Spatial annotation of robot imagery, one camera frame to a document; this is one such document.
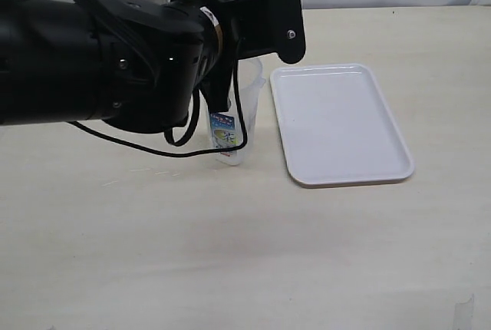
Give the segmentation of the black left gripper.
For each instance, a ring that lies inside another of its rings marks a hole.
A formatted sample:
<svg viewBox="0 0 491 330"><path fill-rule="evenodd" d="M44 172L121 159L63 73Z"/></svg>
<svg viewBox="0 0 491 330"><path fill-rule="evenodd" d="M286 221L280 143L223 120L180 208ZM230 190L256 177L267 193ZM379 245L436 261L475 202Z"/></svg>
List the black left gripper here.
<svg viewBox="0 0 491 330"><path fill-rule="evenodd" d="M197 1L218 18L226 47L241 42L239 59L276 53L286 64L296 64L305 56L302 0ZM232 59L222 59L201 82L209 112L229 110L233 68Z"/></svg>

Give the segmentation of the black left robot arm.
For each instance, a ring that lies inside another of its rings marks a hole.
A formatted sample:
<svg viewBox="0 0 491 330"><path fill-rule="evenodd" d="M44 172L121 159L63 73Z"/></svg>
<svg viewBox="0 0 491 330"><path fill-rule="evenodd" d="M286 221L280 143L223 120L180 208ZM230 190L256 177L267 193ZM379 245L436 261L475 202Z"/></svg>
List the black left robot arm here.
<svg viewBox="0 0 491 330"><path fill-rule="evenodd" d="M158 134L196 92L227 111L238 61L305 52L301 0L1 0L1 123Z"/></svg>

